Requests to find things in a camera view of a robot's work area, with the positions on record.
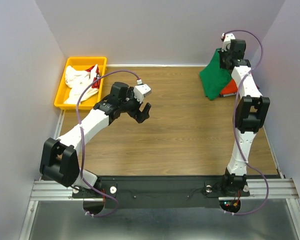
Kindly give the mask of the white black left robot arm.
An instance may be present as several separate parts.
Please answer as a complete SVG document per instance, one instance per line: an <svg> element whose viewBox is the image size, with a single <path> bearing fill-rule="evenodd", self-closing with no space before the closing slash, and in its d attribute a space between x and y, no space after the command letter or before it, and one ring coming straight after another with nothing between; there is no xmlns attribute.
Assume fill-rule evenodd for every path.
<svg viewBox="0 0 300 240"><path fill-rule="evenodd" d="M122 113L127 113L139 124L150 117L151 104L147 103L143 110L140 106L152 90L140 80L137 83L132 87L115 82L110 93L70 131L56 139L48 138L43 145L40 173L64 187L83 187L90 197L98 196L101 193L98 176L79 166L78 155L98 132Z"/></svg>

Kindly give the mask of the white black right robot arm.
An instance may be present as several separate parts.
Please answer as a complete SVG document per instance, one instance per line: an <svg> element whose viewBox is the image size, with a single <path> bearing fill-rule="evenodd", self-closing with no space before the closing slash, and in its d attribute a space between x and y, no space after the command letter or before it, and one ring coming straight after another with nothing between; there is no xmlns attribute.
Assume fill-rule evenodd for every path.
<svg viewBox="0 0 300 240"><path fill-rule="evenodd" d="M225 195L248 191L247 166L252 143L263 127L270 99L259 91L251 63L245 59L246 41L227 33L222 37L219 53L220 68L229 71L237 86L235 109L232 118L235 142L231 159L220 182Z"/></svg>

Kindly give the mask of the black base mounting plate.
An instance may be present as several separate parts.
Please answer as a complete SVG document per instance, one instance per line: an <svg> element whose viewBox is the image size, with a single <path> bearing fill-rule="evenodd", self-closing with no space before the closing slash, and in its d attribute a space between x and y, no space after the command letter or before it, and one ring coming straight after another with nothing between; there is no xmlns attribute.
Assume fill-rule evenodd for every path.
<svg viewBox="0 0 300 240"><path fill-rule="evenodd" d="M75 200L83 203L84 209L163 209L163 208L219 208L233 205L241 195L248 197L248 180L262 179L256 175L246 180L247 191L225 194L221 189L222 178L218 175L197 176L101 176L97 191L80 186L72 188L80 197L102 198L100 201ZM268 179L279 179L270 175ZM265 182L269 199L268 179Z"/></svg>

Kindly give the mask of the green t shirt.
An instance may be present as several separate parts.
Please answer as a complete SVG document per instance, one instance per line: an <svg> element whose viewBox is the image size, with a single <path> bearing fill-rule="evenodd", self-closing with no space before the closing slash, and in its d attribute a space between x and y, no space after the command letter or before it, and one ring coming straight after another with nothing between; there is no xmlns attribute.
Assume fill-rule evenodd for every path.
<svg viewBox="0 0 300 240"><path fill-rule="evenodd" d="M209 64L199 73L205 96L213 101L221 91L230 83L232 77L230 73L220 68L220 48L214 51Z"/></svg>

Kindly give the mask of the aluminium frame rail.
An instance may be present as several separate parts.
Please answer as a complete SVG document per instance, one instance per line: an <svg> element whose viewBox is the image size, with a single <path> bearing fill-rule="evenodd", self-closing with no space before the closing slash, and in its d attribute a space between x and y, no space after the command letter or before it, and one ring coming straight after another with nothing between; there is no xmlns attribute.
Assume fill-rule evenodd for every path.
<svg viewBox="0 0 300 240"><path fill-rule="evenodd" d="M299 194L293 179L268 179L269 199L298 199ZM249 179L249 196L240 195L241 200L262 200L266 197L266 184L263 179ZM54 181L35 181L32 186L31 201L101 201L101 197L81 197L70 187Z"/></svg>

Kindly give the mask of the white t shirt red print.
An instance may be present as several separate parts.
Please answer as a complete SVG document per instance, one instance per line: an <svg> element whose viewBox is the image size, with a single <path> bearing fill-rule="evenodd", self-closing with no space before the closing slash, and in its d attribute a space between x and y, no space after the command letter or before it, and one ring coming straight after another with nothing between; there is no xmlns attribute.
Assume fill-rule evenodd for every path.
<svg viewBox="0 0 300 240"><path fill-rule="evenodd" d="M76 105L82 92L100 76L99 66L95 64L86 70L75 70L72 66L65 69L65 84L70 88L67 105Z"/></svg>

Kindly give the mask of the folded orange t shirt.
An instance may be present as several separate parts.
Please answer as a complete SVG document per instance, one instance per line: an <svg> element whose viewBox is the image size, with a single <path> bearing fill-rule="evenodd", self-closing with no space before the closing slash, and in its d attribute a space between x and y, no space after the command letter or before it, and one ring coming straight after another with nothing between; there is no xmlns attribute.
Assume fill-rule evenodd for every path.
<svg viewBox="0 0 300 240"><path fill-rule="evenodd" d="M229 97L237 93L238 87L234 79L232 79L219 93L219 97Z"/></svg>

